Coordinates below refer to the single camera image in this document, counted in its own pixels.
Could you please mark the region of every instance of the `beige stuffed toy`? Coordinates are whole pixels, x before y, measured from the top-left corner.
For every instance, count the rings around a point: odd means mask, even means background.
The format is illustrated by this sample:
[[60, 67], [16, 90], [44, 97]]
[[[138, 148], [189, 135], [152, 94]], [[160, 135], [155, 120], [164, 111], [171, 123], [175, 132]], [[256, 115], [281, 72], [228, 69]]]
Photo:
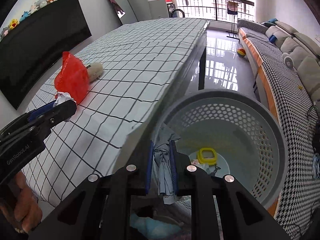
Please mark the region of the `beige stuffed toy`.
[[99, 62], [91, 63], [87, 66], [87, 71], [89, 75], [89, 83], [95, 81], [103, 72], [103, 66]]

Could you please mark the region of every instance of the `yellow container lid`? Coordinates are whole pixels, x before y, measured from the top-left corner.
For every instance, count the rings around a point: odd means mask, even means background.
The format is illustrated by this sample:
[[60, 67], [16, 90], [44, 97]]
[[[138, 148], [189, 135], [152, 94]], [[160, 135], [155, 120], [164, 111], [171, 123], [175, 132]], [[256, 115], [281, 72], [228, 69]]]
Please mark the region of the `yellow container lid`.
[[[209, 158], [204, 158], [203, 157], [203, 152], [212, 152], [212, 156], [213, 157], [209, 157]], [[201, 148], [198, 152], [197, 152], [197, 159], [199, 161], [200, 164], [205, 164], [207, 163], [209, 166], [215, 165], [217, 164], [217, 153], [214, 149], [212, 148]]]

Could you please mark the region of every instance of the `red plastic bag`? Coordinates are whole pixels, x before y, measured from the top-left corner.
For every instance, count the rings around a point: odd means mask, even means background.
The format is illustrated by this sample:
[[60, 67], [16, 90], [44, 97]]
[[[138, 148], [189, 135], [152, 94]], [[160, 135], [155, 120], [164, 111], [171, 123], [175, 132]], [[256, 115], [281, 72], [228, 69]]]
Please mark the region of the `red plastic bag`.
[[62, 53], [62, 69], [54, 79], [58, 92], [67, 92], [80, 104], [87, 95], [89, 76], [82, 61], [67, 51]]

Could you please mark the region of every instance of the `basket rim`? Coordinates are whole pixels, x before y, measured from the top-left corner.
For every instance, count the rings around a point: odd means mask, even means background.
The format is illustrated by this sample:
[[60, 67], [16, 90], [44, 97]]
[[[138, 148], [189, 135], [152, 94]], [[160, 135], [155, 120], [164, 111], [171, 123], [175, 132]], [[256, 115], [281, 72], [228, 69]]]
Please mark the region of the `basket rim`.
[[275, 183], [271, 188], [271, 191], [269, 192], [267, 197], [261, 202], [261, 204], [266, 209], [268, 209], [274, 203], [276, 198], [279, 197], [279, 194], [284, 185], [284, 181], [288, 170], [288, 145], [287, 140], [284, 137], [282, 128], [278, 124], [275, 117], [263, 104], [261, 104], [257, 100], [254, 100], [240, 92], [228, 89], [206, 89], [190, 93], [177, 100], [172, 106], [167, 108], [166, 111], [160, 116], [152, 134], [153, 142], [156, 141], [162, 123], [167, 124], [169, 120], [171, 120], [172, 117], [185, 106], [206, 98], [229, 98], [246, 104], [247, 106], [254, 109], [256, 112], [258, 112], [265, 119], [265, 121], [268, 123], [271, 130], [273, 131], [276, 138], [276, 142], [278, 144], [279, 167]]

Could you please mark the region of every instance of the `white bedsheet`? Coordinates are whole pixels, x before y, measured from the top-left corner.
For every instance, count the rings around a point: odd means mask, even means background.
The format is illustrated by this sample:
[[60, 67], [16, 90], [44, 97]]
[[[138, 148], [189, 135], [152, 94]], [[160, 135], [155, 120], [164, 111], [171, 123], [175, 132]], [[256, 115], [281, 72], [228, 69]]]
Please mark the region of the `white bedsheet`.
[[[46, 150], [23, 172], [30, 187], [57, 206], [89, 174], [111, 174], [126, 136], [143, 123], [204, 31], [207, 21], [168, 18], [130, 25], [99, 38], [76, 54], [84, 65], [101, 62], [70, 122], [57, 125]], [[26, 111], [54, 99], [56, 71]]]

